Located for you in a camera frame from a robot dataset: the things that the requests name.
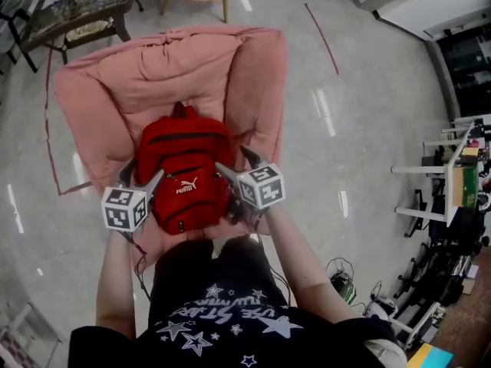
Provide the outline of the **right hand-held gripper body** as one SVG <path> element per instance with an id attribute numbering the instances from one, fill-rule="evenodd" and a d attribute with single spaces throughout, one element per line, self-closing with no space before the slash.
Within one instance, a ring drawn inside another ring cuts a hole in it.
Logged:
<path id="1" fill-rule="evenodd" d="M 232 181 L 238 189 L 239 199 L 250 208 L 252 215 L 268 211 L 286 198 L 284 176 L 275 163 L 234 172 Z"/>

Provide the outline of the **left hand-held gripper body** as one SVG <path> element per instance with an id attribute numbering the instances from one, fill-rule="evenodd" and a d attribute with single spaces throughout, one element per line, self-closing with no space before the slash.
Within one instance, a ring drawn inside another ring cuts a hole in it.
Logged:
<path id="1" fill-rule="evenodd" d="M 135 186 L 117 179 L 101 200 L 104 225 L 119 232 L 135 232 L 150 215 L 153 185 Z"/>

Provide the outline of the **red backpack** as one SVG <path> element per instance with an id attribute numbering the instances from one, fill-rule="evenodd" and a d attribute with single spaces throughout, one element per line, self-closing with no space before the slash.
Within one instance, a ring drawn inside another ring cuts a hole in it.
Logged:
<path id="1" fill-rule="evenodd" d="M 144 185 L 164 172 L 153 194 L 153 214 L 166 233 L 178 235 L 218 225 L 226 215 L 229 184 L 215 163 L 233 161 L 224 123 L 177 103 L 171 115 L 143 130 L 135 180 Z"/>

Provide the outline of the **pink cushioned lounge chair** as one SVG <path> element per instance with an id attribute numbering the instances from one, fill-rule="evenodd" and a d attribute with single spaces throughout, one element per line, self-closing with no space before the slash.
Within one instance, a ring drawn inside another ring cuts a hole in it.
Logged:
<path id="1" fill-rule="evenodd" d="M 143 129 L 177 103 L 222 121 L 232 167 L 248 147 L 276 167 L 282 145 L 285 36 L 272 28 L 171 29 L 89 54 L 61 68 L 54 94 L 98 192 L 133 159 Z"/>

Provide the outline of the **person's left forearm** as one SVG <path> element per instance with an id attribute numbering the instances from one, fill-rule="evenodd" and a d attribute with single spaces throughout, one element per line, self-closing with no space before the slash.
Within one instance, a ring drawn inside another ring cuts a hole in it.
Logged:
<path id="1" fill-rule="evenodd" d="M 136 324 L 130 243 L 110 232 L 97 288 L 96 325 L 135 340 Z"/>

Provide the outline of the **person's right forearm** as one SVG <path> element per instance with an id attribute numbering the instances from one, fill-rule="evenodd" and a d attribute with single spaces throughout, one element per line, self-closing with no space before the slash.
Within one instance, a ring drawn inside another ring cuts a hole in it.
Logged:
<path id="1" fill-rule="evenodd" d="M 333 324 L 361 318 L 334 289 L 318 257 L 288 213 L 277 204 L 265 213 L 265 219 L 297 306 Z"/>

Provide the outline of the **person's black trousers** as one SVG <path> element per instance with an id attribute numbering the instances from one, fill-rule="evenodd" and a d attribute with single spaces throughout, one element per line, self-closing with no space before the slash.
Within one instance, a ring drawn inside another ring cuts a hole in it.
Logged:
<path id="1" fill-rule="evenodd" d="M 244 235 L 226 241 L 217 258 L 213 242 L 207 239 L 182 242 L 156 263 L 150 302 L 172 309 L 204 298 L 215 285 L 224 299 L 261 294 L 259 300 L 283 305 L 286 299 L 276 286 L 262 246 Z"/>

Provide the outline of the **red floor tape outline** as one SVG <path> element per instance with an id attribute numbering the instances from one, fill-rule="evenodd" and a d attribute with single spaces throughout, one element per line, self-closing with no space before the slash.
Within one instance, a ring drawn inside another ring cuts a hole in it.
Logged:
<path id="1" fill-rule="evenodd" d="M 88 189 L 88 188 L 92 187 L 93 184 L 90 181 L 82 180 L 82 183 L 79 183 L 76 186 L 69 187 L 66 190 L 62 190 L 60 187 L 59 178 L 58 178 L 56 165 L 54 162 L 54 157 L 53 157 L 52 148 L 51 148 L 51 135 L 50 135 L 49 116 L 48 116 L 49 100 L 50 100 L 50 80 L 51 80 L 52 56 L 53 56 L 53 51 L 50 49 L 48 52 L 48 59 L 47 59 L 46 72 L 45 72 L 45 81 L 44 81 L 44 95 L 45 95 L 44 107 L 43 107 L 44 131 L 45 131 L 45 143 L 46 143 L 46 148 L 47 148 L 47 153 L 48 153 L 48 161 L 49 161 L 49 166 L 51 168 L 51 174 L 52 174 L 54 186 L 56 188 L 56 192 L 57 192 L 58 197 L 62 197 L 62 196 L 66 196 L 66 195 L 74 193 L 74 192 L 81 192 L 83 189 Z"/>

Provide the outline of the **straight red floor tape strip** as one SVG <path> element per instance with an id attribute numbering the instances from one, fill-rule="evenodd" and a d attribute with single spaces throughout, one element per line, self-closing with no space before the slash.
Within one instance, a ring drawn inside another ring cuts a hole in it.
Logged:
<path id="1" fill-rule="evenodd" d="M 314 25 L 315 25 L 315 27 L 316 27 L 316 29 L 317 29 L 320 37 L 321 37 L 322 43 L 325 46 L 325 49 L 326 49 L 326 51 L 328 53 L 328 56 L 329 56 L 330 61 L 331 61 L 331 64 L 332 64 L 332 66 L 334 68 L 334 72 L 336 73 L 337 76 L 340 76 L 340 71 L 339 71 L 338 64 L 337 64 L 337 62 L 336 62 L 336 60 L 334 58 L 334 55 L 332 53 L 331 47 L 330 47 L 330 45 L 328 43 L 328 40 L 325 37 L 325 34 L 322 31 L 322 28 L 321 28 L 320 24 L 318 23 L 317 18 L 315 17 L 315 15 L 314 15 L 313 11 L 311 10 L 311 8 L 309 7 L 308 3 L 304 3 L 304 7 L 307 10 L 310 18 L 312 19 L 312 21 L 313 21 L 313 23 L 314 23 Z"/>

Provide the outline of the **person's black star-print T-shirt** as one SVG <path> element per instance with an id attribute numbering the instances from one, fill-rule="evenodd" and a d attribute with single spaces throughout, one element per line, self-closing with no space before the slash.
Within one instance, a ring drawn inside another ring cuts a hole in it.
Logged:
<path id="1" fill-rule="evenodd" d="M 336 324 L 261 287 L 214 283 L 137 339 L 98 326 L 71 334 L 68 368 L 405 368 L 390 325 Z"/>

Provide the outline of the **white table with checkered cloth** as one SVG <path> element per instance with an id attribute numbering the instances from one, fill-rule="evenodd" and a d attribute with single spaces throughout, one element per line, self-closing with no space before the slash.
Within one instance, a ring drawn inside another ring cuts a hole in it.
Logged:
<path id="1" fill-rule="evenodd" d="M 52 368 L 64 341 L 30 302 L 0 305 L 0 360 L 17 368 Z"/>

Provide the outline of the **black office chair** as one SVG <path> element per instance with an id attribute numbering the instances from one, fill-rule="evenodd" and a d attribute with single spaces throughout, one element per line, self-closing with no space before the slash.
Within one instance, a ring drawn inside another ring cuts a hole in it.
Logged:
<path id="1" fill-rule="evenodd" d="M 420 254 L 410 260 L 409 271 L 398 276 L 400 287 L 393 299 L 408 293 L 403 309 L 422 300 L 443 307 L 455 304 L 463 293 L 463 280 L 469 274 L 472 260 L 489 243 L 488 236 L 460 244 L 421 243 Z"/>

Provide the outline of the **green box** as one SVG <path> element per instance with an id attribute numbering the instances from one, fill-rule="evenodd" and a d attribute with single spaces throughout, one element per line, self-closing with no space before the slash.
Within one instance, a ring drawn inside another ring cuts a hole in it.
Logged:
<path id="1" fill-rule="evenodd" d="M 475 166 L 463 168 L 463 197 L 462 207 L 473 209 L 477 204 L 479 193 L 479 173 Z"/>

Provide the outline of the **white cabinet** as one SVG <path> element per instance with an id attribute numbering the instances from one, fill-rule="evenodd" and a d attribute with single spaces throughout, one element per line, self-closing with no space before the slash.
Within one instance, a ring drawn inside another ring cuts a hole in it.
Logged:
<path id="1" fill-rule="evenodd" d="M 423 41 L 444 36 L 445 30 L 468 29 L 491 17 L 491 0 L 393 0 L 374 17 Z"/>

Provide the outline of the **yellow and cyan box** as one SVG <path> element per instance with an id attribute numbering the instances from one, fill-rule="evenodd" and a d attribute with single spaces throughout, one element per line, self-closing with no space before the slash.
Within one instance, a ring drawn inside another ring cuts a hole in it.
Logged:
<path id="1" fill-rule="evenodd" d="M 407 368 L 448 368 L 453 354 L 424 343 L 408 360 Z"/>

